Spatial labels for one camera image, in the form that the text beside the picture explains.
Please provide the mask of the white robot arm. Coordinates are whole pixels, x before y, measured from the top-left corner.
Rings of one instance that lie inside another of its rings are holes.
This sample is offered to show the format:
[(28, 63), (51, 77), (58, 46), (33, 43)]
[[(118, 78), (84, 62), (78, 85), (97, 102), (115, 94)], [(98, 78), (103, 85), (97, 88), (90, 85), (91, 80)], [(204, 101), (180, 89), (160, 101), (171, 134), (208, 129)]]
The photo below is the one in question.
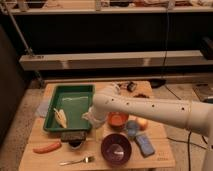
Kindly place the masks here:
[(208, 146), (202, 171), (213, 171), (213, 104), (122, 96), (117, 85), (94, 93), (92, 106), (82, 117), (94, 128), (101, 127), (109, 112), (122, 112), (206, 136)]

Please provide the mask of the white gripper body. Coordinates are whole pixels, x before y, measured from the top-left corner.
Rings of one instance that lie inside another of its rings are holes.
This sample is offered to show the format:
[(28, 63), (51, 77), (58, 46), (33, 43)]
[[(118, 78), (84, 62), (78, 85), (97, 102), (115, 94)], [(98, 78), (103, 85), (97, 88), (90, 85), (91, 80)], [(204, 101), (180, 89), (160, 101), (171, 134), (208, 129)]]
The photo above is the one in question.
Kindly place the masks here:
[(87, 112), (82, 116), (83, 119), (86, 119), (93, 128), (98, 129), (106, 122), (106, 114), (102, 113), (100, 116), (96, 116), (93, 113)]

